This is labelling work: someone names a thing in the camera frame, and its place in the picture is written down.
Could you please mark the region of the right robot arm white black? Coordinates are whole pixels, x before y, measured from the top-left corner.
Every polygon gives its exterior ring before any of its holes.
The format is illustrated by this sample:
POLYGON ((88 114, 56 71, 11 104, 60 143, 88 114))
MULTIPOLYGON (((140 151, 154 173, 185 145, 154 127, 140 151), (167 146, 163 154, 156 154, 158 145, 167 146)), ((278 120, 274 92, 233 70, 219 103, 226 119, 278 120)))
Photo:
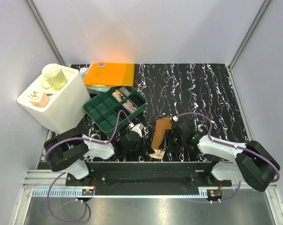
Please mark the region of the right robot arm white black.
POLYGON ((241 181, 263 192, 279 178, 280 166, 257 141, 233 143, 196 132, 184 120, 171 120, 171 147, 185 147, 194 152, 223 159, 214 161, 202 172, 192 172, 196 184, 214 186, 224 180, 241 181))

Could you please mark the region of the brown boxer briefs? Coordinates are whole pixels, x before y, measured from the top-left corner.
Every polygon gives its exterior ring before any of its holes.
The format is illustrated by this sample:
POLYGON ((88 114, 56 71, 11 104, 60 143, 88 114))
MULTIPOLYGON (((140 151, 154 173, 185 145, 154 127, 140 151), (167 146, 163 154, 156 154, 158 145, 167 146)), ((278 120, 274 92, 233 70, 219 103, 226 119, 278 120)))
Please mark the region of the brown boxer briefs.
POLYGON ((150 154, 151 158, 163 159, 165 150, 160 148, 164 140, 164 136, 167 130, 172 130, 171 118, 166 117, 158 119, 155 124, 155 130, 153 134, 153 140, 151 143, 151 148, 154 150, 154 153, 150 154))

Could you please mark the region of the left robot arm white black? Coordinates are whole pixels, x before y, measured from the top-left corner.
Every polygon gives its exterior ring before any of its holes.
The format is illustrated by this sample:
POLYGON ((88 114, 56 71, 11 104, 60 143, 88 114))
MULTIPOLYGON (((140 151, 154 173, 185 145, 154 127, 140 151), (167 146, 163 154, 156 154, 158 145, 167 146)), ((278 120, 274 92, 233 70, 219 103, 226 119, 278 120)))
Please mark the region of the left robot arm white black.
POLYGON ((46 141, 44 149, 45 161, 53 172, 66 171, 86 186, 92 181, 87 159, 116 161, 129 155, 144 156, 151 146, 143 130, 136 125, 129 133, 111 142, 90 138, 73 128, 46 141))

